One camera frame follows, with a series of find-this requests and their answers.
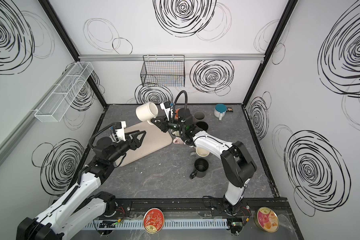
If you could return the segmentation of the black and white mug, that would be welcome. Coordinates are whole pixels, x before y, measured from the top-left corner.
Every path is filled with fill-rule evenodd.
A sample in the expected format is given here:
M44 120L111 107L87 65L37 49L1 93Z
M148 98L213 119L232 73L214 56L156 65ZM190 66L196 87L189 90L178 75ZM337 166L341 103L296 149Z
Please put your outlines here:
M209 129L209 125L206 123L206 122L203 122L203 121L199 121L196 123L196 126L200 129L202 129L203 131L208 131Z

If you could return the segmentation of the pink mug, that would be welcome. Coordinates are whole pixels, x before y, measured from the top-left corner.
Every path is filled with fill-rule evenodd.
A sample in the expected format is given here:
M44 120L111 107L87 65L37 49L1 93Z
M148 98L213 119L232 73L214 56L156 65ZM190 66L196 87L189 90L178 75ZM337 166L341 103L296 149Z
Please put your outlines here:
M184 142L182 141L181 138L175 138L173 139L173 144L178 145L178 144L183 144Z

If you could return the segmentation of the dark grey mug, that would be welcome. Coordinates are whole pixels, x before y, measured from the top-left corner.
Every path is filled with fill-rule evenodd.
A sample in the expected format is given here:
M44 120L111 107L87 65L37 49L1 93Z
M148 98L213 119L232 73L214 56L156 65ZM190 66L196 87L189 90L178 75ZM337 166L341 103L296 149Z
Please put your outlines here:
M205 119L205 114L203 112L195 112L193 117L196 122L199 122Z

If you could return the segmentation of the cream and orange mug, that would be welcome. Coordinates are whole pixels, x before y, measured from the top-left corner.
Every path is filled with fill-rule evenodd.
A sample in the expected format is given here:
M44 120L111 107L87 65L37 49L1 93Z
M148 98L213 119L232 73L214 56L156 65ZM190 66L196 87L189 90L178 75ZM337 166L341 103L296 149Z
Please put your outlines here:
M176 109L176 111L175 111L175 119L176 120L179 118L179 110L180 109Z

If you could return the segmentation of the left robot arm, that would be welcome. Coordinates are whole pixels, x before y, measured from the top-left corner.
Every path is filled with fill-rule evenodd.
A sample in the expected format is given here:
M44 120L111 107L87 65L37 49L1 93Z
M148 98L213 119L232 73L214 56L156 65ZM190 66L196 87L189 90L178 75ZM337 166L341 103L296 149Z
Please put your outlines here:
M54 204L19 224L18 240L70 240L95 218L112 217L120 210L114 195L92 193L121 166L128 151L141 147L146 131L127 133L125 127L124 121L112 123L91 136L88 145L95 152L94 158Z

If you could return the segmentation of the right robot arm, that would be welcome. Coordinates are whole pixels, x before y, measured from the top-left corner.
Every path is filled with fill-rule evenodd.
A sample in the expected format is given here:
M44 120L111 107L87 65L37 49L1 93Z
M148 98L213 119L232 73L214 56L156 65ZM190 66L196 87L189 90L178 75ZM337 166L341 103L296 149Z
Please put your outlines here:
M193 116L186 107L179 110L178 118L175 119L174 106L170 102L160 104L165 114L153 117L148 122L164 133L170 130L177 131L186 145L202 148L220 158L229 181L223 197L224 208L230 214L238 212L248 183L257 170L255 161L242 142L223 141L198 127L193 123Z

